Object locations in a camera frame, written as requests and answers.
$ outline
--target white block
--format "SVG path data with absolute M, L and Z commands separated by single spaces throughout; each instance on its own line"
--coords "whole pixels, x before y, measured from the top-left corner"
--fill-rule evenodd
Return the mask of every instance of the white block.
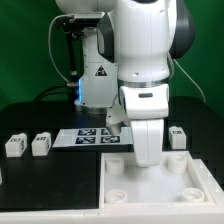
M 21 157 L 27 147 L 27 136 L 24 133 L 12 135 L 5 144 L 7 157 Z
M 169 141 L 172 149 L 186 149 L 187 137 L 180 127 L 169 128 Z
M 44 132 L 36 135 L 32 142 L 32 153 L 33 156 L 47 156 L 48 151 L 51 147 L 51 134 Z

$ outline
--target green wall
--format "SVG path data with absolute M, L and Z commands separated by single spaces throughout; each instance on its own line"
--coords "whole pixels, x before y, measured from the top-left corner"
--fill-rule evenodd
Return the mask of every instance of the green wall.
M 224 118 L 224 1 L 185 2 L 196 23 L 196 40 L 178 61 L 204 90 L 209 107 Z M 59 14 L 54 0 L 1 0 L 0 109 L 31 101 L 42 90 L 63 83 L 47 49 L 48 26 Z M 54 31 L 52 42 L 60 70 L 69 74 L 63 32 Z M 170 93 L 201 99 L 178 68 L 170 82 Z

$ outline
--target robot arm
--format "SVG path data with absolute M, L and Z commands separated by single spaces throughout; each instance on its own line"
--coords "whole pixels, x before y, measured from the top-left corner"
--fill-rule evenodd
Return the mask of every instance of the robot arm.
M 113 135 L 120 123 L 132 130 L 137 165 L 158 164 L 163 119 L 168 116 L 167 56 L 182 56 L 194 40 L 183 0 L 56 0 L 65 13 L 104 12 L 98 23 L 98 51 L 118 65 L 119 105 L 108 109 Z

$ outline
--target black tabletop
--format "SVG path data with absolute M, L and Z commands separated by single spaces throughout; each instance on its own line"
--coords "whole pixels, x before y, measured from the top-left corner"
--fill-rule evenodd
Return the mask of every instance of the black tabletop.
M 175 97 L 169 102 L 163 150 L 172 150 L 168 127 L 182 127 L 187 150 L 202 159 L 224 189 L 224 121 L 196 98 Z M 51 149 L 34 158 L 31 142 L 38 133 L 60 129 L 100 128 L 105 115 L 75 112 L 67 102 L 16 103 L 0 112 L 0 211 L 98 208 L 100 153 L 132 151 L 132 146 L 86 146 Z M 13 134 L 26 133 L 28 148 L 22 158 L 5 156 L 4 144 Z

